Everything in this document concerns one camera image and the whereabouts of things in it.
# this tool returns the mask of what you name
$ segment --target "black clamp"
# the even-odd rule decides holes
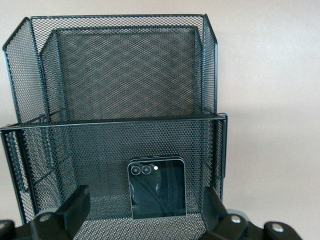
[[[270,221],[262,229],[240,215],[228,214],[212,187],[204,189],[203,216],[209,230],[200,240],[302,240],[285,223]]]
[[[56,212],[42,213],[17,228],[11,220],[0,220],[0,240],[72,240],[89,212],[89,186],[81,185]]]

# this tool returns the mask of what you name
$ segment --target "black mesh desk organizer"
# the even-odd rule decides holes
[[[3,47],[17,124],[1,128],[24,223],[89,185],[76,239],[197,239],[222,197],[227,116],[207,15],[25,18]],[[187,216],[132,220],[127,165],[185,161]]]

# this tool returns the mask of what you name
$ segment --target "beige background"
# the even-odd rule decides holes
[[[0,44],[25,16],[207,13],[218,110],[229,114],[224,203],[320,236],[320,1],[0,0]],[[0,59],[0,126],[16,122]],[[20,217],[0,147],[0,219]]]

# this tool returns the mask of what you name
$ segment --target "mesh wall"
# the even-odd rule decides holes
[[[15,190],[18,194],[18,204],[21,212],[21,217],[24,221],[31,221],[36,213],[35,206],[32,202],[31,189],[26,175],[26,161],[21,155],[21,148],[17,140],[17,131],[3,134],[2,138],[6,154],[8,156],[9,167],[13,174],[12,180],[15,182]]]
[[[200,44],[194,26],[56,29],[40,52],[50,113],[62,110],[61,121],[201,114]]]
[[[3,54],[18,122],[26,123],[46,114],[42,70],[28,18],[3,46]]]
[[[206,230],[201,215],[203,187],[213,185],[218,194],[221,189],[221,169],[212,168],[213,162],[222,161],[218,159],[221,155],[213,160],[214,146],[222,145],[216,139],[223,131],[222,125],[215,128],[217,121],[156,120],[43,127],[34,124],[22,129],[37,207],[27,213],[27,221],[33,213],[59,207],[77,186],[89,185],[91,211],[77,239],[199,238]],[[12,132],[5,137],[9,143],[15,140]],[[19,146],[13,145],[12,151],[18,152]],[[181,156],[185,161],[187,217],[133,221],[128,163],[137,157],[163,155]],[[19,159],[11,154],[13,162]],[[17,179],[23,178],[21,167],[13,166]],[[19,189],[20,195],[28,187],[24,185],[24,190]],[[22,206],[24,212],[32,206],[30,196],[27,202],[29,205]]]
[[[110,15],[25,18],[3,49],[26,123],[215,113],[216,48],[206,15]]]

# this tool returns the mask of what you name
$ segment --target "wire mesh basket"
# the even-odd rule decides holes
[[[207,15],[25,18],[3,47],[18,124],[1,128],[24,223],[89,185],[76,239],[197,239],[222,197],[227,116]],[[132,220],[127,165],[185,161],[187,216]]]
[[[3,51],[19,123],[217,112],[207,15],[25,18]]]

